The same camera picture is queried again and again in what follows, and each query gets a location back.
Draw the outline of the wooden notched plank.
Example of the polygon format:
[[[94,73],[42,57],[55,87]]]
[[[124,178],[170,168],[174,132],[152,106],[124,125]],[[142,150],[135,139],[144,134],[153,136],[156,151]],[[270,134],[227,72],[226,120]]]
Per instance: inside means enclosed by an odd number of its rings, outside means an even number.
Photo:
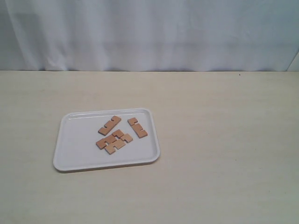
[[[114,142],[116,142],[118,139],[120,139],[122,136],[124,135],[124,133],[118,129],[116,131],[114,131],[111,135],[102,138],[101,140],[96,142],[96,146],[102,150],[104,149],[107,145],[110,145]]]
[[[116,152],[116,149],[124,147],[127,143],[130,143],[133,138],[129,134],[124,134],[118,138],[113,135],[108,136],[108,144],[105,146],[106,152],[111,155]]]
[[[98,133],[106,136],[118,123],[120,123],[120,121],[120,117],[113,116],[103,127],[98,130]]]
[[[134,130],[138,138],[143,138],[148,136],[148,133],[144,130],[144,128],[138,123],[137,118],[133,117],[128,119],[128,123],[131,126],[131,128]]]

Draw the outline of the white rectangular plastic tray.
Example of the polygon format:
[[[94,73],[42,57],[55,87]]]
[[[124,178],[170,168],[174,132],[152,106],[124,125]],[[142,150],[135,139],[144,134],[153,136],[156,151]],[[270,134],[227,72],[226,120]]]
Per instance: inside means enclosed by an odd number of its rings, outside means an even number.
[[[149,164],[159,156],[149,110],[73,112],[61,119],[53,166],[73,172]]]

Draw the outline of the white backdrop curtain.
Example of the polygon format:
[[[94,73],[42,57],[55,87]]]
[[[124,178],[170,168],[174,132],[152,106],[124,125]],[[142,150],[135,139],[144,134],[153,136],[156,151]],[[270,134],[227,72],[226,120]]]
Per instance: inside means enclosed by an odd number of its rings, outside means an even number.
[[[296,0],[3,0],[2,70],[298,71]]]

